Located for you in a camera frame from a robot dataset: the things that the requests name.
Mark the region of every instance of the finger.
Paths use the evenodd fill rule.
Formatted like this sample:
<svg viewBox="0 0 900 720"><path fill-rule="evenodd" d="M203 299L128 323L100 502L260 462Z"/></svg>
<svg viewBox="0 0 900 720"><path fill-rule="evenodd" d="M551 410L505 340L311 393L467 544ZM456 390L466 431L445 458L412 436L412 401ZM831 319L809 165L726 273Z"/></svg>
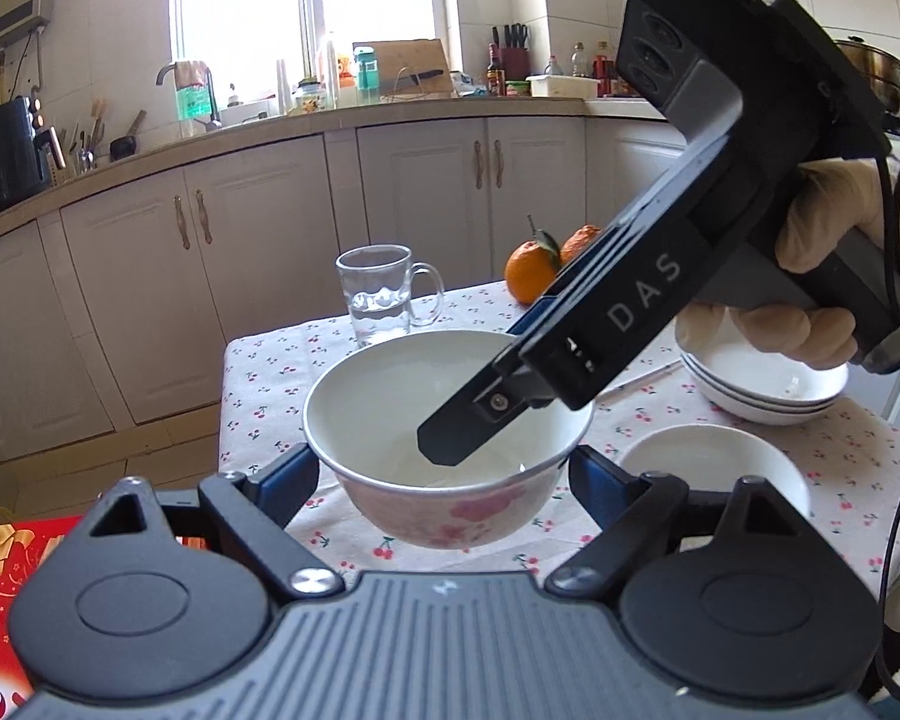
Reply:
<svg viewBox="0 0 900 720"><path fill-rule="evenodd" d="M787 352L787 356L820 367L845 349L857 322L845 308L823 308L811 312L809 317L810 334L800 346Z"/></svg>
<svg viewBox="0 0 900 720"><path fill-rule="evenodd" d="M857 341L854 338L847 338L846 341L829 357L818 360L816 362L807 362L809 367L814 370L830 370L832 367L840 367L844 362L853 359L853 355L857 353Z"/></svg>
<svg viewBox="0 0 900 720"><path fill-rule="evenodd" d="M703 350L711 338L717 335L724 320L725 309L713 303L689 303L677 314L674 336L677 346L687 354Z"/></svg>
<svg viewBox="0 0 900 720"><path fill-rule="evenodd" d="M805 274L816 268L852 227L882 245L882 196L874 165L813 162L803 170L807 182L776 241L776 259L785 271Z"/></svg>
<svg viewBox="0 0 900 720"><path fill-rule="evenodd" d="M730 317L755 349L788 353L810 335L810 319L796 306L761 306L752 311L730 309Z"/></svg>

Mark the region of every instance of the large white bowl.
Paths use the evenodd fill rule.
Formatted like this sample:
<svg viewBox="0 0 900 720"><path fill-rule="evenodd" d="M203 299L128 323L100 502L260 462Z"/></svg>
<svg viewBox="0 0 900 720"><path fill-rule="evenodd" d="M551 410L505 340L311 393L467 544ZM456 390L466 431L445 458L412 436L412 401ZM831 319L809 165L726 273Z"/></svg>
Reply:
<svg viewBox="0 0 900 720"><path fill-rule="evenodd" d="M440 549L496 541L553 493L593 418L554 401L527 410L459 466L434 466L416 429L514 338L434 330L367 346L322 375L303 430L357 509L390 536Z"/></svg>
<svg viewBox="0 0 900 720"><path fill-rule="evenodd" d="M776 425L778 427L802 425L804 422L823 416L833 406L832 402L824 404L821 410L816 410L816 412L772 412L765 407L758 408L743 403L734 396L728 395L725 391L717 389L717 386L704 379L693 368L688 367L687 370L690 371L690 375L696 382L698 392L711 403L717 404L727 413L732 413L732 415L739 416L741 419L757 422L761 425Z"/></svg>
<svg viewBox="0 0 900 720"><path fill-rule="evenodd" d="M830 408L830 406L832 406L834 402L836 402L836 397L834 397L831 400L828 400L824 403L816 403L813 406L782 406L778 403L770 403L765 400L758 400L757 398L743 394L736 389L732 389L718 379L713 378L713 376L707 373L706 370L702 368L691 355L682 354L680 356L680 360L682 360L683 365L687 368L687 370L689 370L693 375L696 375L698 379L703 379L703 381L706 381L706 383L710 384L713 389L717 389L717 391L730 396L734 400L743 403L745 406L751 406L755 409L765 410L766 412L811 413L812 415L818 415L823 410Z"/></svg>
<svg viewBox="0 0 900 720"><path fill-rule="evenodd" d="M620 466L634 476L666 471L692 490L728 493L741 476L769 480L804 517L810 515L810 491L797 466L775 446L722 425L677 425L658 430L631 445Z"/></svg>
<svg viewBox="0 0 900 720"><path fill-rule="evenodd" d="M782 354L754 349L729 317L694 360L730 389L780 406L813 406L835 399L847 386L847 366L813 370Z"/></svg>

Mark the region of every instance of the glass mug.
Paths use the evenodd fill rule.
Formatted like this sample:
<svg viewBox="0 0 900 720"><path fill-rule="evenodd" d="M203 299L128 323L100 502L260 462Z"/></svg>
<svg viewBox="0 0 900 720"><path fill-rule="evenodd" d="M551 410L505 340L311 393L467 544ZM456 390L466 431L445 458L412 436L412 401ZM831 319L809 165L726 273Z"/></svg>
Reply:
<svg viewBox="0 0 900 720"><path fill-rule="evenodd" d="M415 263L407 247L377 244L354 248L337 258L337 273L357 346L405 336L410 327L433 324L443 306L443 279L427 263ZM418 317L410 303L413 276L429 274L437 287L434 307Z"/></svg>

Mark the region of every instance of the gray ribbed surface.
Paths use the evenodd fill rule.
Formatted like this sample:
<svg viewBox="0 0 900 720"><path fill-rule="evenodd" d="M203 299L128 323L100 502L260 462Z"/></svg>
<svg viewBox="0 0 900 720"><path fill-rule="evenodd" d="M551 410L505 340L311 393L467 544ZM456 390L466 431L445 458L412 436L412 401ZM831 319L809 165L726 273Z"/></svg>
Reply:
<svg viewBox="0 0 900 720"><path fill-rule="evenodd" d="M672 685L629 659L610 625L601 607L545 597L525 574L368 573L337 600L290 608L252 666L199 696L149 712L83 709L41 696L16 717L766 720L762 712L677 698ZM841 699L773 717L871 716Z"/></svg>

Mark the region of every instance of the table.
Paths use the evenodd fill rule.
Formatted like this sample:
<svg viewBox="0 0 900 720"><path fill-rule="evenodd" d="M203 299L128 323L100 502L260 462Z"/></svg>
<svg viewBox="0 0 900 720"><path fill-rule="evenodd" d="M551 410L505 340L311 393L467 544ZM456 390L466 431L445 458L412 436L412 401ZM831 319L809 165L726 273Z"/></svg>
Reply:
<svg viewBox="0 0 900 720"><path fill-rule="evenodd" d="M502 284L447 293L434 327L506 330L523 309ZM303 401L317 377L356 348L348 317L237 338L226 348L220 468L253 472L303 440ZM679 357L673 330L650 344L631 370ZM608 456L669 425L711 422L739 427L782 450L810 487L812 521L874 593L893 509L900 494L900 432L842 398L826 416L797 427L756 425L724 412L696 392L683 367L625 389L598 404L584 439ZM490 571L525 568L546 576L598 529L570 494L565 476L529 525L472 550L445 552L396 541L362 518L336 477L320 471L314 497L288 532L350 583L361 570ZM895 562L900 557L900 547Z"/></svg>

